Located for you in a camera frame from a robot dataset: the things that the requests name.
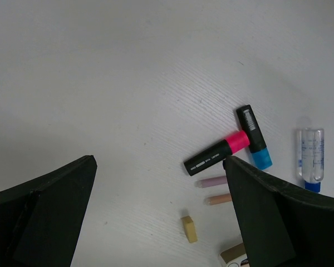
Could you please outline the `pink cap black highlighter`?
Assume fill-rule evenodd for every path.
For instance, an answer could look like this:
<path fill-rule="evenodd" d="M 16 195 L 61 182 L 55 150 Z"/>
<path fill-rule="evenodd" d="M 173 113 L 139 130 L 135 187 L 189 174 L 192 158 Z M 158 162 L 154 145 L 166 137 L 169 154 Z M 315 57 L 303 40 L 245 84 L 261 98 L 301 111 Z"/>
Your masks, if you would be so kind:
<path fill-rule="evenodd" d="M 194 176 L 249 145 L 247 134 L 244 131 L 237 131 L 186 160 L 183 165 L 187 173 Z"/>

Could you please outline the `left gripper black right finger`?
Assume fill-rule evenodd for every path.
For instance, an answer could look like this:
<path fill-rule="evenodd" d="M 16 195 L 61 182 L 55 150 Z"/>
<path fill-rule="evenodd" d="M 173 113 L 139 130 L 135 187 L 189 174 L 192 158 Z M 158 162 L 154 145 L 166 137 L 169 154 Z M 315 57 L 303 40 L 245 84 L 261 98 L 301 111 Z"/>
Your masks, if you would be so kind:
<path fill-rule="evenodd" d="M 250 266 L 334 266 L 334 198 L 236 156 L 224 162 Z"/>

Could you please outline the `orange pastel pen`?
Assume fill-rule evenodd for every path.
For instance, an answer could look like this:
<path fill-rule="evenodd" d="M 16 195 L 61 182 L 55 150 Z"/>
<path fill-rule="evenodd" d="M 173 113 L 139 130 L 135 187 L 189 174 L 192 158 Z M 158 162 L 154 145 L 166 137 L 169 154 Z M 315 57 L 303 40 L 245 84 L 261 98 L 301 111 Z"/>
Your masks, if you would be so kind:
<path fill-rule="evenodd" d="M 209 206 L 219 205 L 223 203 L 228 203 L 232 201 L 232 197 L 230 193 L 211 196 L 205 199 L 205 204 Z"/>

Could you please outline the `purple pastel pen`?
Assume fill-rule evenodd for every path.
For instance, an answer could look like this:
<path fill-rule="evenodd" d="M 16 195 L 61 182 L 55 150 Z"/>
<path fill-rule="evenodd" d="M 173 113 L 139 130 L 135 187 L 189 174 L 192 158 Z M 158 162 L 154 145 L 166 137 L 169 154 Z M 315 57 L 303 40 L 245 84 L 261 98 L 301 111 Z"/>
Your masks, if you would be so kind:
<path fill-rule="evenodd" d="M 218 176 L 218 177 L 198 180 L 195 184 L 199 188 L 207 188 L 218 185 L 224 185 L 226 183 L 227 183 L 226 176 Z"/>

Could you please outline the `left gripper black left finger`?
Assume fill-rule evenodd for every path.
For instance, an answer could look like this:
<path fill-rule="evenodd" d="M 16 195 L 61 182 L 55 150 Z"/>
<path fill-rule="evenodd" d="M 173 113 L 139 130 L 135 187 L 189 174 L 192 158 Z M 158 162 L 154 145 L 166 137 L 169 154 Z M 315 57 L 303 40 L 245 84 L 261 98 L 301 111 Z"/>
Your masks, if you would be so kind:
<path fill-rule="evenodd" d="M 95 181 L 83 156 L 0 192 L 0 266 L 70 266 Z"/>

